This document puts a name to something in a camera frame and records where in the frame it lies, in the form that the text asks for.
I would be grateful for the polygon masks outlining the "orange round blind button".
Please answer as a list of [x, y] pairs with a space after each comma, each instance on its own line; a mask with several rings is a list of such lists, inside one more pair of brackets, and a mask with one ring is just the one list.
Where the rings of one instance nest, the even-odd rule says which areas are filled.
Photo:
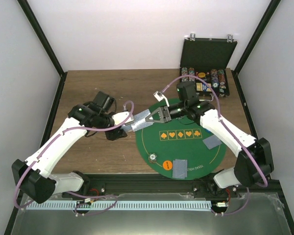
[[163, 162], [162, 167], [163, 167], [164, 170], [167, 170], [167, 171], [172, 170], [173, 163], [171, 161], [169, 161], [169, 160], [166, 160], [166, 161]]

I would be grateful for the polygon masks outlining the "blue patterned card deck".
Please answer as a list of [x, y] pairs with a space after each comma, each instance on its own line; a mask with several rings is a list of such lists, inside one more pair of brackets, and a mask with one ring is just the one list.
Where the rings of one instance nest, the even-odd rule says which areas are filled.
[[123, 126], [122, 126], [122, 129], [123, 129], [125, 132], [132, 132], [132, 131], [133, 131], [131, 125], [123, 125]]

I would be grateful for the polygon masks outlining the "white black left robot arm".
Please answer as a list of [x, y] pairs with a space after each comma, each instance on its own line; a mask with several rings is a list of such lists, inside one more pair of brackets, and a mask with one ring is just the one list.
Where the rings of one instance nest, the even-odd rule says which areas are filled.
[[110, 112], [116, 100], [98, 92], [92, 101], [75, 105], [53, 136], [26, 160], [12, 164], [15, 198], [25, 193], [36, 203], [47, 201], [52, 195], [69, 193], [80, 198], [90, 192], [89, 178], [79, 171], [53, 174], [52, 171], [65, 153], [89, 132], [104, 132], [108, 140], [127, 136], [122, 126], [133, 121], [133, 110]]

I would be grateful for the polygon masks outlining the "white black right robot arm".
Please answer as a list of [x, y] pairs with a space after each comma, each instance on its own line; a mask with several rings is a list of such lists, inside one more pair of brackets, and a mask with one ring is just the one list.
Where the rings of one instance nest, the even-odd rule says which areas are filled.
[[267, 176], [274, 170], [270, 143], [265, 138], [257, 139], [245, 133], [229, 122], [221, 115], [220, 106], [200, 101], [194, 82], [178, 83], [176, 89], [180, 102], [158, 107], [145, 121], [167, 123], [186, 116], [214, 134], [234, 153], [237, 158], [235, 166], [215, 174], [214, 181], [208, 184], [209, 194], [220, 197], [229, 186], [267, 187]]

